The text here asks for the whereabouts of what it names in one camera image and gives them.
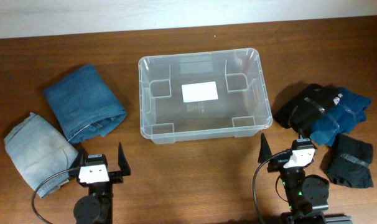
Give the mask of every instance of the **wooden table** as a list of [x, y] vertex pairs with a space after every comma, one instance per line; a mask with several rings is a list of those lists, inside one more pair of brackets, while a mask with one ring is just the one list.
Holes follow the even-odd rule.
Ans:
[[[40, 223], [30, 207], [32, 189], [6, 154], [4, 137], [30, 111], [61, 130], [42, 90], [86, 63], [95, 65], [128, 112], [107, 137], [82, 144], [90, 154], [106, 154], [110, 170], [118, 168], [118, 143], [124, 146], [132, 176], [114, 186], [114, 223], [257, 219], [251, 187], [260, 133], [155, 145], [139, 131], [141, 57], [245, 47], [260, 53], [273, 111], [304, 83], [344, 86], [373, 99], [367, 122], [350, 136], [374, 145], [370, 169], [375, 187], [331, 184], [327, 214], [377, 223], [377, 16], [0, 40], [0, 223]], [[273, 152], [289, 148], [297, 137], [276, 122], [264, 133]], [[319, 147], [307, 174], [325, 177], [321, 168], [328, 163], [327, 152], [327, 147]], [[258, 176], [259, 206], [265, 216], [289, 211], [274, 190], [277, 176], [266, 170]], [[86, 194], [74, 181], [38, 199], [37, 208], [51, 222], [74, 223], [74, 204]]]

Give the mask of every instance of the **clear plastic container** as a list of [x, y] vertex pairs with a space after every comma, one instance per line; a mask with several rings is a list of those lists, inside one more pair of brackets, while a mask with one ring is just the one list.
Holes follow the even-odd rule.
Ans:
[[272, 124], [255, 49], [143, 57], [140, 130], [156, 144], [254, 136]]

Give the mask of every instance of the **folded jeans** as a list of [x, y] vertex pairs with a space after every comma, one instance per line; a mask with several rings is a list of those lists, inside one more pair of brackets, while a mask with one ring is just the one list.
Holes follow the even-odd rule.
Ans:
[[284, 104], [273, 118], [284, 128], [305, 131], [334, 108], [340, 97], [336, 88], [324, 88], [313, 83]]
[[93, 65], [85, 65], [44, 90], [67, 141], [77, 144], [106, 136], [126, 111]]
[[[52, 125], [34, 113], [14, 127], [4, 143], [15, 167], [33, 190], [51, 175], [70, 168], [78, 155]], [[51, 194], [68, 178], [67, 173], [53, 178], [38, 195], [43, 198]]]
[[366, 121], [371, 99], [346, 88], [338, 90], [343, 95], [339, 104], [309, 128], [310, 138], [319, 146], [332, 146], [337, 134], [349, 134], [358, 123]]

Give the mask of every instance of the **black sock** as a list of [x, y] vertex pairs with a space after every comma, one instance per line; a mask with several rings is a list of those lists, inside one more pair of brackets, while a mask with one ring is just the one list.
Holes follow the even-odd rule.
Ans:
[[332, 147], [335, 156], [327, 176], [337, 185], [364, 189], [374, 187], [369, 164], [373, 160], [373, 145], [339, 134]]

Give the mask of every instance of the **printed logo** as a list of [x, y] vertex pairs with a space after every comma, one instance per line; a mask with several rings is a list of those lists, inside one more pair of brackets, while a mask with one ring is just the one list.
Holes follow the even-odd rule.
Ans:
[[338, 105], [339, 101], [340, 101], [339, 97], [335, 97], [335, 99], [333, 99], [333, 102], [335, 103], [335, 105]]
[[187, 112], [192, 111], [199, 111], [199, 112], [205, 112], [205, 106], [203, 105], [203, 102], [198, 104], [190, 104], [186, 105]]

